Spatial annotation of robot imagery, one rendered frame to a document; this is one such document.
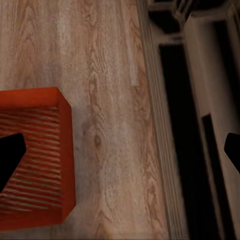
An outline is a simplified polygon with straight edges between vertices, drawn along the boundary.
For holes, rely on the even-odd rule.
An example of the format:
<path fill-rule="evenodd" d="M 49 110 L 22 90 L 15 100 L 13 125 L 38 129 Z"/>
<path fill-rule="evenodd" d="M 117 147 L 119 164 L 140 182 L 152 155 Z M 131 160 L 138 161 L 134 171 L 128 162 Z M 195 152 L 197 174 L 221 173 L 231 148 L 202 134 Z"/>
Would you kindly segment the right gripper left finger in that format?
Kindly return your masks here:
<path fill-rule="evenodd" d="M 0 138 L 0 194 L 10 182 L 26 153 L 24 137 L 21 134 Z"/>

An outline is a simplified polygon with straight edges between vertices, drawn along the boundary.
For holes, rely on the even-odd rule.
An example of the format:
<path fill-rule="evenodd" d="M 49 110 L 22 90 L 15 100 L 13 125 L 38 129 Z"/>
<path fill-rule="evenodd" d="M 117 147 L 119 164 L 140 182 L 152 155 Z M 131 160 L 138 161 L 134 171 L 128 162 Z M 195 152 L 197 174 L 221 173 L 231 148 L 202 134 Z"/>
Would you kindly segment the storage box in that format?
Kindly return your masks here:
<path fill-rule="evenodd" d="M 57 110 L 60 206 L 0 213 L 0 232 L 62 224 L 76 207 L 71 105 L 56 86 L 0 90 L 0 113 L 38 109 Z"/>

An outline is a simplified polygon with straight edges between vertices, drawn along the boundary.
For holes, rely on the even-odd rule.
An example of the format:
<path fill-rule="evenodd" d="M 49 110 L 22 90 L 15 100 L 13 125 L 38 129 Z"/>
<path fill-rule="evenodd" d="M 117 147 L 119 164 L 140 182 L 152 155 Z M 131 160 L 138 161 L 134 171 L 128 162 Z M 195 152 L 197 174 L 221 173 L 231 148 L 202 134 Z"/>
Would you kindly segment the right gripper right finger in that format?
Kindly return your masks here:
<path fill-rule="evenodd" d="M 29 130 L 6 130 L 0 131 L 0 138 L 21 134 L 27 153 L 59 152 L 59 139 L 29 139 L 45 136 L 58 136 L 59 129 L 29 129 Z M 240 134 L 229 133 L 227 135 L 224 151 L 240 172 Z"/>

